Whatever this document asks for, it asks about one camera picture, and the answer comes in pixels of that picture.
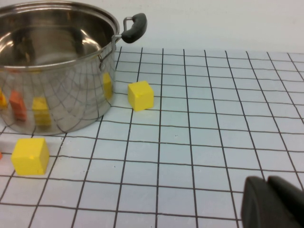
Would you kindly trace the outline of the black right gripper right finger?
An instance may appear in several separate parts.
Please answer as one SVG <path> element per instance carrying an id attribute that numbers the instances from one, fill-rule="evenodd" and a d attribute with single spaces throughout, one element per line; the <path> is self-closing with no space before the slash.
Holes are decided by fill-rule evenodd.
<path id="1" fill-rule="evenodd" d="M 267 183 L 293 215 L 304 214 L 304 192 L 279 176 L 269 176 Z"/>

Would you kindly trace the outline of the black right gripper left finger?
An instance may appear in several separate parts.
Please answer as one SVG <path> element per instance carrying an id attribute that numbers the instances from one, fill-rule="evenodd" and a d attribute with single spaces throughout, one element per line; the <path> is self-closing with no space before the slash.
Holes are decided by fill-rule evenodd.
<path id="1" fill-rule="evenodd" d="M 274 189 L 260 177 L 246 178 L 241 207 L 245 228 L 302 228 L 304 215 L 293 215 Z"/>

